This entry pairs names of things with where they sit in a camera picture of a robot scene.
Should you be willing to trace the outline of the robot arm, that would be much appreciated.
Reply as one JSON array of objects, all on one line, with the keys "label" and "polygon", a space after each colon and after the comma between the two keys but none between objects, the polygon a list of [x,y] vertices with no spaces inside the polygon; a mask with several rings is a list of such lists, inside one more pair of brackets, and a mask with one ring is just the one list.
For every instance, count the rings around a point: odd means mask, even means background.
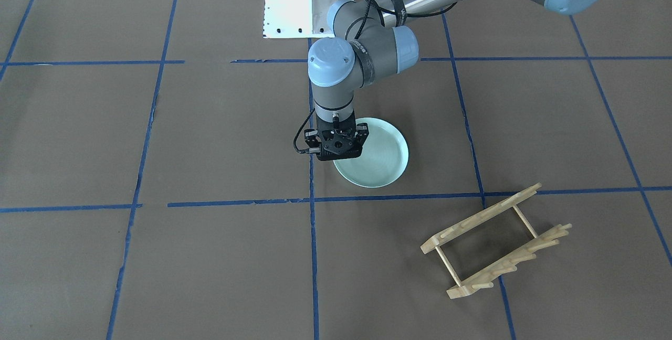
[{"label": "robot arm", "polygon": [[[440,16],[464,0],[338,0],[327,11],[334,33],[315,41],[307,55],[316,127],[305,129],[307,148],[320,161],[362,154],[368,126],[357,123],[355,90],[403,72],[418,62],[410,22]],[[551,12],[573,15],[597,0],[531,0]]]}]

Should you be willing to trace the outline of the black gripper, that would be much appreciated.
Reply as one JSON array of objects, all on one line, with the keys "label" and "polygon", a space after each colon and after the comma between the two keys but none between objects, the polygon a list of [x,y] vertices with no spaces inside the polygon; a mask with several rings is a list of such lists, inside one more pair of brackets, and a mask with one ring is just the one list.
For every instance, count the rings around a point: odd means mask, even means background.
[{"label": "black gripper", "polygon": [[318,120],[318,125],[322,128],[309,128],[304,132],[309,154],[314,154],[320,161],[358,158],[362,155],[363,145],[369,135],[367,123],[346,120],[335,127],[333,122]]}]

